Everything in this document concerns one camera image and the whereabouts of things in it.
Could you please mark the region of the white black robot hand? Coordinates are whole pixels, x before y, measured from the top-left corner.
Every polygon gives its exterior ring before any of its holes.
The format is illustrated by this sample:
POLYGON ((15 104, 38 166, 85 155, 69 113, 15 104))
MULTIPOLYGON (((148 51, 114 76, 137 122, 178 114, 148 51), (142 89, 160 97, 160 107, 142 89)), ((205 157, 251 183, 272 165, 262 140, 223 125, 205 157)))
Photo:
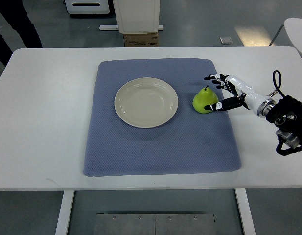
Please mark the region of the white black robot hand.
POLYGON ((258 94, 251 86, 233 75, 209 75, 204 78, 216 84, 219 89, 230 92, 233 96, 211 105, 206 105, 209 111, 228 111, 238 107, 252 110, 255 115, 264 117, 276 105, 276 102, 267 95, 258 94))

